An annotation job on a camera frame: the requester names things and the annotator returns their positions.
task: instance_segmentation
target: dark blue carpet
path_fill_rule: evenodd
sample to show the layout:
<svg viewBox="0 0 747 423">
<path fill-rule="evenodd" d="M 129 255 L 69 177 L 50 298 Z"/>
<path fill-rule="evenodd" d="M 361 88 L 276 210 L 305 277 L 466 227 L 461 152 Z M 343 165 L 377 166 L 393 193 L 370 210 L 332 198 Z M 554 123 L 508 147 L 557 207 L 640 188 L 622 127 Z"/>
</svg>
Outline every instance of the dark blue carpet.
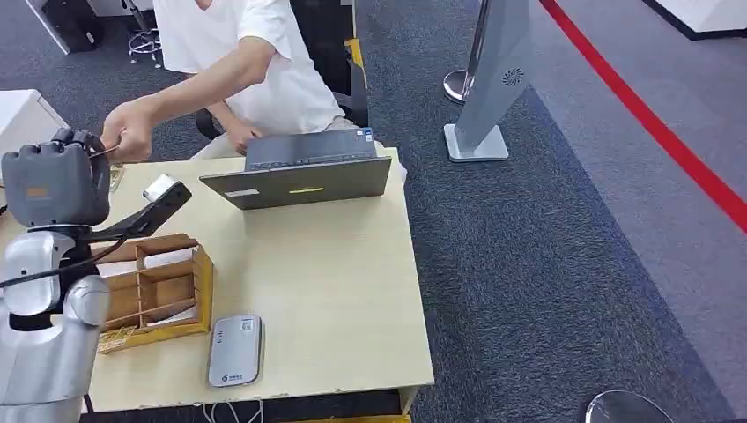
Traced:
<svg viewBox="0 0 747 423">
<path fill-rule="evenodd" d="M 9 1 L 21 13 L 23 2 Z M 677 422 L 732 419 L 533 90 L 502 123 L 509 161 L 447 160 L 441 128 L 459 109 L 442 97 L 440 81 L 466 61 L 474 20 L 474 4 L 462 0 L 358 0 L 372 126 L 385 145 L 400 147 L 410 170 L 410 224 L 436 373 L 414 420 L 570 423 L 595 393 L 612 388 L 650 396 Z M 0 40 L 29 31 L 0 24 Z M 69 123 L 96 130 L 117 102 L 178 80 L 149 63 L 130 66 L 126 34 L 108 31 L 100 50 L 69 57 L 45 50 L 38 34 L 14 38 L 42 47 L 3 46 L 0 61 L 13 65 L 0 70 L 0 89 L 36 87 Z M 29 59 L 29 51 L 46 56 Z M 156 133 L 154 159 L 183 159 L 202 143 L 183 118 Z M 241 415 L 253 407 L 243 404 Z M 268 421 L 279 421 L 393 412 L 397 400 L 383 392 L 268 407 Z M 176 423 L 202 414 L 184 407 L 84 421 Z"/>
</svg>

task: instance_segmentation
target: light wood tabletop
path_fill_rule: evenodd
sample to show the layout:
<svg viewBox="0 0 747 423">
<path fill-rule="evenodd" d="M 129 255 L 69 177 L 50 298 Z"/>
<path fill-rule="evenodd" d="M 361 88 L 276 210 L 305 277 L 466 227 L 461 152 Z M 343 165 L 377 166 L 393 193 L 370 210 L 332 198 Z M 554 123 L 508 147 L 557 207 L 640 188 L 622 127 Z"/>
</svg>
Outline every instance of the light wood tabletop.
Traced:
<svg viewBox="0 0 747 423">
<path fill-rule="evenodd" d="M 396 150 L 385 149 L 396 159 Z M 433 383 L 399 166 L 382 197 L 240 211 L 198 181 L 241 171 L 243 159 L 128 165 L 112 195 L 110 225 L 146 204 L 160 174 L 193 197 L 156 235 L 197 239 L 216 267 L 213 320 L 263 319 L 259 378 L 207 383 L 207 334 L 97 357 L 97 412 L 400 389 L 407 412 Z"/>
</svg>

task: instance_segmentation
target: man's hand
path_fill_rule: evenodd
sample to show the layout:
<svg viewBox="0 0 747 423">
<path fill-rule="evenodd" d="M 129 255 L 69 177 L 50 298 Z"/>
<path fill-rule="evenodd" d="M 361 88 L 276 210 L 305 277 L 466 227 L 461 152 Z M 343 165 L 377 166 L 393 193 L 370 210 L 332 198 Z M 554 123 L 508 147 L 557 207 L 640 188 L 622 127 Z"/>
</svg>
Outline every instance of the man's hand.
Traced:
<svg viewBox="0 0 747 423">
<path fill-rule="evenodd" d="M 231 141 L 233 149 L 238 154 L 247 155 L 247 141 L 252 138 L 261 138 L 262 132 L 253 126 L 245 125 L 243 122 L 235 123 L 233 126 L 226 128 L 226 135 Z"/>
<path fill-rule="evenodd" d="M 119 148 L 109 152 L 112 163 L 136 162 L 151 157 L 151 133 L 154 122 L 148 97 L 122 103 L 107 116 L 101 142 L 104 148 Z"/>
</svg>

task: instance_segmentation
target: gray laptop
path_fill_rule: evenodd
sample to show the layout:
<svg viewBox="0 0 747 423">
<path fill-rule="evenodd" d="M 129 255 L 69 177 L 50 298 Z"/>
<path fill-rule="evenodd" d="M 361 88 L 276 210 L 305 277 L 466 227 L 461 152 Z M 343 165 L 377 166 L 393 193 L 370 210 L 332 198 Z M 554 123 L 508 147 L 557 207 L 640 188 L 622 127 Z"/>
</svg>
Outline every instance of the gray laptop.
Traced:
<svg viewBox="0 0 747 423">
<path fill-rule="evenodd" d="M 384 194 L 391 158 L 370 128 L 249 140 L 243 172 L 200 177 L 242 210 Z"/>
</svg>

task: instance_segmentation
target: white cable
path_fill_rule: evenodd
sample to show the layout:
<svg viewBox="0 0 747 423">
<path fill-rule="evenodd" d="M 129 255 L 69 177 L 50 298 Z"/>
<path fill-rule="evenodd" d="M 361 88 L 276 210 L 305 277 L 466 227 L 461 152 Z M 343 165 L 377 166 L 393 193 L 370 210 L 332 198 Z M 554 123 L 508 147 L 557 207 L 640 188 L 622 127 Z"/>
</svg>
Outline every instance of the white cable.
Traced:
<svg viewBox="0 0 747 423">
<path fill-rule="evenodd" d="M 205 416 L 205 419 L 208 421 L 208 423 L 218 423 L 215 420 L 215 407 L 218 406 L 218 404 L 226 404 L 228 405 L 228 408 L 231 409 L 231 414 L 233 414 L 233 419 L 236 421 L 236 423 L 241 423 L 239 421 L 239 415 L 236 414 L 236 410 L 233 409 L 233 404 L 231 403 L 216 403 L 213 404 L 211 407 L 211 413 L 210 416 L 208 416 L 207 412 L 207 404 L 203 404 L 203 416 Z M 264 402 L 260 399 L 259 400 L 259 409 L 256 411 L 255 415 L 252 416 L 252 418 L 247 423 L 254 423 L 257 416 L 260 416 L 259 423 L 264 423 Z"/>
<path fill-rule="evenodd" d="M 253 423 L 256 419 L 256 416 L 260 416 L 259 423 L 264 423 L 264 402 L 261 399 L 259 400 L 259 410 L 257 410 L 255 415 L 252 416 L 252 419 L 247 423 Z"/>
</svg>

